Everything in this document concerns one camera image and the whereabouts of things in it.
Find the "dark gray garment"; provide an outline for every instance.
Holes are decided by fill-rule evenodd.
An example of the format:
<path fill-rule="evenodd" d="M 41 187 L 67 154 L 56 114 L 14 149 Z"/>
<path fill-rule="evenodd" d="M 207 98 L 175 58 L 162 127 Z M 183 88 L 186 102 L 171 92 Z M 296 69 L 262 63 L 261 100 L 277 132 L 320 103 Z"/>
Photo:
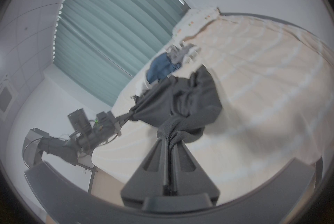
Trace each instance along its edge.
<path fill-rule="evenodd" d="M 182 63 L 183 57 L 194 46 L 195 46 L 194 44 L 189 44 L 187 46 L 184 46 L 181 49 L 178 49 L 176 46 L 174 46 L 172 50 L 169 53 L 167 53 L 167 56 L 170 58 L 173 64 Z"/>
<path fill-rule="evenodd" d="M 221 110 L 214 80 L 202 65 L 189 79 L 170 76 L 137 98 L 129 119 L 158 127 L 157 137 L 166 136 L 172 149 L 200 138 Z"/>

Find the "curtain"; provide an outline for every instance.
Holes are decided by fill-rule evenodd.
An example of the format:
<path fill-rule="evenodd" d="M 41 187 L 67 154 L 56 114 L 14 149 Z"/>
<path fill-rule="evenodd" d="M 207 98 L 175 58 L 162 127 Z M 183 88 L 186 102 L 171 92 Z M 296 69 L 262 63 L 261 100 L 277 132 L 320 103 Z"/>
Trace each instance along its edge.
<path fill-rule="evenodd" d="M 54 64 L 112 106 L 170 40 L 186 8 L 179 0 L 64 0 Z"/>

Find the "blue cloth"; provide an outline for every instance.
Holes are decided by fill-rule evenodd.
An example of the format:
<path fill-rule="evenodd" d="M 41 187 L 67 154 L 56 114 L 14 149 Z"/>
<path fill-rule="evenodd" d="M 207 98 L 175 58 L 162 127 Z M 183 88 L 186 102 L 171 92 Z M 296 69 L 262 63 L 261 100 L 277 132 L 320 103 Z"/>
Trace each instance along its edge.
<path fill-rule="evenodd" d="M 173 64 L 167 53 L 157 56 L 151 63 L 150 69 L 147 71 L 146 79 L 152 84 L 155 80 L 166 78 L 170 73 L 176 71 L 182 66 L 181 63 Z"/>

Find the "wire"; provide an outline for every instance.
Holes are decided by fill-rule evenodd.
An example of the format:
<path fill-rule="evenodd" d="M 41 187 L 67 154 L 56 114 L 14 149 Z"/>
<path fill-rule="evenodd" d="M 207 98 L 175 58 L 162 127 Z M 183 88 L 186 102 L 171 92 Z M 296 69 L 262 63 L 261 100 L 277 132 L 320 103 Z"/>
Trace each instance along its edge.
<path fill-rule="evenodd" d="M 24 154 L 25 154 L 25 151 L 27 150 L 28 146 L 29 146 L 31 143 L 33 143 L 33 142 L 36 141 L 36 140 L 42 139 L 42 138 L 43 138 L 43 137 L 41 137 L 41 138 L 36 138 L 36 139 L 32 140 L 32 141 L 29 142 L 29 143 L 27 144 L 27 146 L 24 148 L 22 156 L 23 156 L 23 162 L 24 162 L 24 164 L 26 165 L 27 168 L 30 168 L 30 167 L 28 166 L 27 162 L 24 160 Z"/>

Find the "green curtain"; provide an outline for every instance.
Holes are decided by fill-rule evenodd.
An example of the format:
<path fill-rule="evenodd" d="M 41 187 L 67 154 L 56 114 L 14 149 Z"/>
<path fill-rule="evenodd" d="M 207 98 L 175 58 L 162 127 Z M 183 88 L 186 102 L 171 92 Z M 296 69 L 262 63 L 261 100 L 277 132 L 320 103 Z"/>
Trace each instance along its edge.
<path fill-rule="evenodd" d="M 186 7 L 179 0 L 65 0 L 54 63 L 112 106 L 132 77 L 170 40 Z"/>

